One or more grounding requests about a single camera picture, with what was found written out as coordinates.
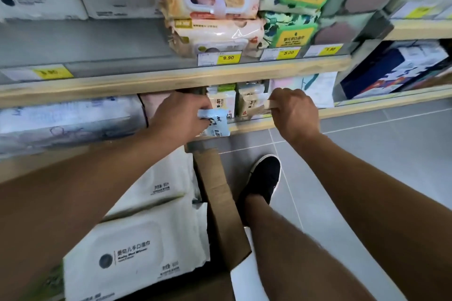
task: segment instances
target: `black circle logo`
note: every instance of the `black circle logo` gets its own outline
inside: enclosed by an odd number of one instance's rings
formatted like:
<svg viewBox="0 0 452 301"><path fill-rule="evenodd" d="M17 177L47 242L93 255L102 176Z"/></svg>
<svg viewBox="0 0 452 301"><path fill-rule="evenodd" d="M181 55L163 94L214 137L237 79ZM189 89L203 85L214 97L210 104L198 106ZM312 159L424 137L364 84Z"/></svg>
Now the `black circle logo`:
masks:
<svg viewBox="0 0 452 301"><path fill-rule="evenodd" d="M113 263L113 257L110 255L110 253L106 253L102 255L102 257L99 259L99 266L102 269L106 269L110 267L110 265Z"/></svg>
<svg viewBox="0 0 452 301"><path fill-rule="evenodd" d="M13 6L16 5L16 3L14 2L14 0L0 0L0 1L2 1L2 2L3 2L5 5L7 5L7 6L13 7Z"/></svg>

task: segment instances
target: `white grout line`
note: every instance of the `white grout line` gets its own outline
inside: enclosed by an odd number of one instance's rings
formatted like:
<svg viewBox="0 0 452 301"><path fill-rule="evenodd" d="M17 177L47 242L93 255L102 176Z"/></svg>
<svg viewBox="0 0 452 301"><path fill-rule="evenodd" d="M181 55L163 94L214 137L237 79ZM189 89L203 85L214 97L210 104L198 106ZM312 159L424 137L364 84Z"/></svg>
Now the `white grout line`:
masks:
<svg viewBox="0 0 452 301"><path fill-rule="evenodd" d="M335 133L335 132L339 132L339 131L351 130L351 129L353 129L353 128L365 127L365 126L376 125L376 124L383 124L383 123L385 123L385 122L390 122L390 121L409 119L409 118L414 118L414 117L416 117L416 116L427 115L427 114L433 114L433 113L438 113L438 112L443 112L443 111L449 111L449 110L451 110L451 109L452 109L452 108L447 108L447 109L441 109L441 110L439 110L439 111L431 111L431 112L422 113L422 114L415 114L415 115L410 115L410 116L403 116L402 118L383 120L383 121L373 122L373 123L371 123L371 124L364 124L364 125L359 125L359 126L354 126L354 127L347 127L347 128L342 128L342 129L340 129L340 130L334 130L334 131L328 131L328 132L322 132L322 133L323 133L323 134Z"/></svg>
<svg viewBox="0 0 452 301"><path fill-rule="evenodd" d="M253 149L255 147L261 147L261 146L265 146L265 145L271 145L273 143L268 143L268 144L262 144L262 145L256 145L256 146L250 146L250 147L245 147L243 149L237 149L237 150L232 150L232 151L225 151L225 152L220 152L219 155L223 155L223 154L229 154L230 152L235 152L235 151L241 151L241 150L247 150L247 149Z"/></svg>
<svg viewBox="0 0 452 301"><path fill-rule="evenodd" d="M276 145L275 145L275 144L283 143L283 142L285 142L285 140L281 140L281 141L274 142L274 141L273 141L272 133L270 132L270 130L268 130L268 132L270 133L270 137L271 137L271 139L272 139L272 142L273 142L273 146L274 146L274 148L275 148L276 155L279 157L278 150L276 149ZM295 200L293 199L292 191L290 190L290 186L289 186L289 181L287 181L286 173L284 172L284 169L283 169L282 164L283 164L283 163L281 162L281 171L282 171L282 175L284 176L284 179L286 180L287 188L289 189L290 197L292 198L293 206L295 207L295 212L297 212L297 217L298 217L298 220L299 220L299 222L300 222L300 226L301 226L302 231L303 231L302 219L300 218L300 214L298 213L297 205L295 204Z"/></svg>

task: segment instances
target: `right hand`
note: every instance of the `right hand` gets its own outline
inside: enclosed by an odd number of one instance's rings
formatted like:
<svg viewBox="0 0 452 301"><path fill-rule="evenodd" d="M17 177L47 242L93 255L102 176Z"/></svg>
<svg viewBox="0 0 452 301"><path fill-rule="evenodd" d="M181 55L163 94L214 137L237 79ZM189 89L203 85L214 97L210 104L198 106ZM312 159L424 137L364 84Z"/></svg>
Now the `right hand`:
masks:
<svg viewBox="0 0 452 301"><path fill-rule="evenodd" d="M270 100L275 100L278 106L272 108L275 126L289 144L320 133L319 110L301 89L276 88Z"/></svg>

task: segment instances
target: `white and blue package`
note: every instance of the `white and blue package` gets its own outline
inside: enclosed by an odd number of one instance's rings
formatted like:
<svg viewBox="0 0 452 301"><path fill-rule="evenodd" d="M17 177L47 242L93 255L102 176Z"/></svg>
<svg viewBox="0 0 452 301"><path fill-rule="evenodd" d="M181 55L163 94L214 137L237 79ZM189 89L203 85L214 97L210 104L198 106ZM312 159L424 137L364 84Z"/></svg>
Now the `white and blue package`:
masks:
<svg viewBox="0 0 452 301"><path fill-rule="evenodd" d="M198 117L209 119L210 125L201 136L227 137L230 136L227 126L227 110L222 108L200 109Z"/></svg>

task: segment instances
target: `black shoe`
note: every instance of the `black shoe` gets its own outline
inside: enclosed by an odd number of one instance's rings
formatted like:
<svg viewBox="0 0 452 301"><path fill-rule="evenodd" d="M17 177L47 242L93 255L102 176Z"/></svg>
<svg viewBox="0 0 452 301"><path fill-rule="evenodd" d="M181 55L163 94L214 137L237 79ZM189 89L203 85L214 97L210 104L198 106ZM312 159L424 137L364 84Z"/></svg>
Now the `black shoe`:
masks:
<svg viewBox="0 0 452 301"><path fill-rule="evenodd" d="M250 194L261 195L270 204L270 199L281 179L281 161L275 155L261 157L251 168L250 177L237 200L242 222L245 224L245 198Z"/></svg>

